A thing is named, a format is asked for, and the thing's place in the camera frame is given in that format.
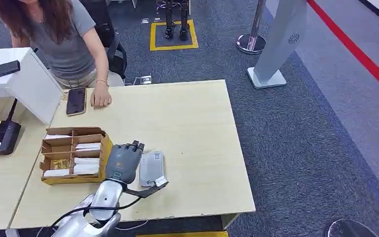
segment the wooden table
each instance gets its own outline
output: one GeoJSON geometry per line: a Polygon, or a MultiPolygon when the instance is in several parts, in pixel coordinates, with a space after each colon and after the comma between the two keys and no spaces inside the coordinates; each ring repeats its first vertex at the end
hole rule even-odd
{"type": "MultiPolygon", "coordinates": [[[[0,98],[0,120],[6,119],[12,103],[13,98],[0,98]]],[[[15,151],[0,156],[0,229],[9,228],[48,127],[21,103],[17,104],[13,120],[22,128],[15,151]]]]}
{"type": "MultiPolygon", "coordinates": [[[[79,116],[66,116],[61,103],[51,127],[99,126],[114,143],[139,140],[146,151],[163,151],[169,184],[120,211],[122,221],[221,215],[226,228],[239,213],[255,211],[224,80],[112,87],[110,93],[110,106],[94,110],[88,99],[79,116]]],[[[11,228],[49,226],[98,188],[47,185],[41,160],[40,154],[11,228]]],[[[138,189],[138,182],[130,187],[138,189]]],[[[134,199],[123,194],[120,204],[134,199]]]]}

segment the black cable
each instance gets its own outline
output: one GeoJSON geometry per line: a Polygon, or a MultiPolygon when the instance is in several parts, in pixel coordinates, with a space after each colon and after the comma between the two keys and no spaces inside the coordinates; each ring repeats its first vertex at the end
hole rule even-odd
{"type": "Polygon", "coordinates": [[[131,207],[132,205],[136,204],[138,201],[140,201],[140,199],[142,199],[141,197],[137,198],[136,200],[134,200],[132,203],[130,204],[127,204],[125,206],[119,206],[119,207],[106,207],[106,206],[86,206],[86,207],[81,207],[81,208],[77,208],[77,209],[73,209],[69,212],[66,212],[63,216],[59,217],[59,219],[57,219],[53,225],[51,225],[51,230],[53,228],[56,227],[57,223],[59,223],[63,218],[69,216],[70,214],[72,213],[75,213],[75,212],[78,212],[78,211],[89,211],[89,210],[113,210],[113,211],[117,211],[117,210],[123,210],[123,209],[126,209],[126,208],[129,208],[131,207]]]}

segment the black chair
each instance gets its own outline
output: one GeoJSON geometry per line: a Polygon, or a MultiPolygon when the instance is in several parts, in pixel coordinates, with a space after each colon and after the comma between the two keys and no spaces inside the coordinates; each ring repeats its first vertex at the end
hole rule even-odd
{"type": "Polygon", "coordinates": [[[95,21],[95,30],[105,48],[108,48],[107,56],[111,72],[117,73],[125,78],[127,68],[127,53],[120,43],[119,33],[114,29],[108,13],[106,0],[80,0],[89,15],[95,21]]]}

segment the yellow square outline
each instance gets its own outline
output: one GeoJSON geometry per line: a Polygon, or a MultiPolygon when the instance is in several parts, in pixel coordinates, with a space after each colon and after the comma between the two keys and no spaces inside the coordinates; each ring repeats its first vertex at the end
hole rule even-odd
{"type": "MultiPolygon", "coordinates": [[[[198,48],[197,36],[195,35],[194,21],[188,20],[189,33],[191,34],[192,44],[187,45],[176,45],[176,46],[160,46],[156,47],[156,26],[166,26],[166,22],[154,22],[151,25],[151,38],[150,38],[150,51],[157,50],[174,50],[174,49],[188,49],[188,48],[198,48]]],[[[180,25],[180,21],[175,21],[176,25],[180,25]]]]}

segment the small white device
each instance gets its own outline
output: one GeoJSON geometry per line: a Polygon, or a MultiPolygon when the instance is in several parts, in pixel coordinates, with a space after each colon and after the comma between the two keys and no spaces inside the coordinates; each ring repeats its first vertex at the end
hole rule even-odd
{"type": "Polygon", "coordinates": [[[165,176],[163,153],[150,152],[143,154],[140,160],[139,175],[140,186],[144,188],[153,186],[156,179],[165,176]]]}
{"type": "Polygon", "coordinates": [[[151,76],[144,76],[144,77],[136,77],[136,80],[140,80],[140,85],[145,85],[145,84],[151,84],[152,83],[152,77],[151,76]]]}

